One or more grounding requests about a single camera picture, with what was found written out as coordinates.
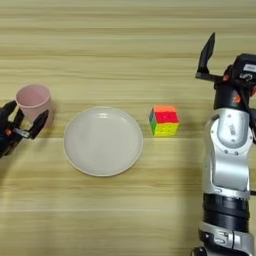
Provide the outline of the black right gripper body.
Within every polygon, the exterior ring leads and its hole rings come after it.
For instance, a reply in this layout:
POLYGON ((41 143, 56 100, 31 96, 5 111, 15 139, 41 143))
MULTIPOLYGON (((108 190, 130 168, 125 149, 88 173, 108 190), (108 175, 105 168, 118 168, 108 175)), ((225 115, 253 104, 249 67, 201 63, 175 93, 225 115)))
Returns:
POLYGON ((240 73, 233 77, 233 74, 232 65, 226 68, 222 76, 211 74, 207 67, 197 70, 198 79, 214 83, 214 110, 231 108, 247 111, 249 109, 250 97, 256 91, 256 76, 252 73, 240 73))

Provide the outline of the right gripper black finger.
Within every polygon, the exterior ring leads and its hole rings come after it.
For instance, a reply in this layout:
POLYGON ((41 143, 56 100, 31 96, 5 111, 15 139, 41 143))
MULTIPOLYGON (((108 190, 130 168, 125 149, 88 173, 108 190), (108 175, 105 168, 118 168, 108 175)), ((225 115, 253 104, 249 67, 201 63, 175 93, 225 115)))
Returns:
POLYGON ((198 62, 197 75, 209 74, 208 61, 213 54, 214 45, 215 45, 215 34, 212 33, 201 51, 199 62, 198 62))

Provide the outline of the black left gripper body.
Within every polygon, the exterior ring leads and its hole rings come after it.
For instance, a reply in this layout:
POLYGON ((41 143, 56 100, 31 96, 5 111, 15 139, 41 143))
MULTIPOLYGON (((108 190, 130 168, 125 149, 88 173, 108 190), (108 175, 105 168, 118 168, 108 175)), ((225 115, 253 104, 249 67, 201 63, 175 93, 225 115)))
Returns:
POLYGON ((31 135, 27 130, 21 128, 24 114, 18 112, 13 121, 8 121, 7 126, 0 130, 0 159, 8 156, 22 139, 30 139, 31 135))

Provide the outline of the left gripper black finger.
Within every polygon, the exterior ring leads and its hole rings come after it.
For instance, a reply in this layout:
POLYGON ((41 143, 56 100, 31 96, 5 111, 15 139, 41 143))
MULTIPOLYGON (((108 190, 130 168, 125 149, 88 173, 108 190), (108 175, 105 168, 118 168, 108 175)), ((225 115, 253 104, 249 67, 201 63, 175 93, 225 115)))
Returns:
POLYGON ((29 130, 30 139, 35 139, 40 131, 43 129, 47 119, 48 119, 49 111, 45 110, 42 112, 33 122, 32 127, 29 130))
POLYGON ((17 103, 15 101, 10 101, 0 108, 0 130, 5 130, 9 126, 20 127, 24 119, 24 114, 21 110, 17 111, 16 116, 12 122, 8 121, 9 115, 13 113, 16 106, 17 103))

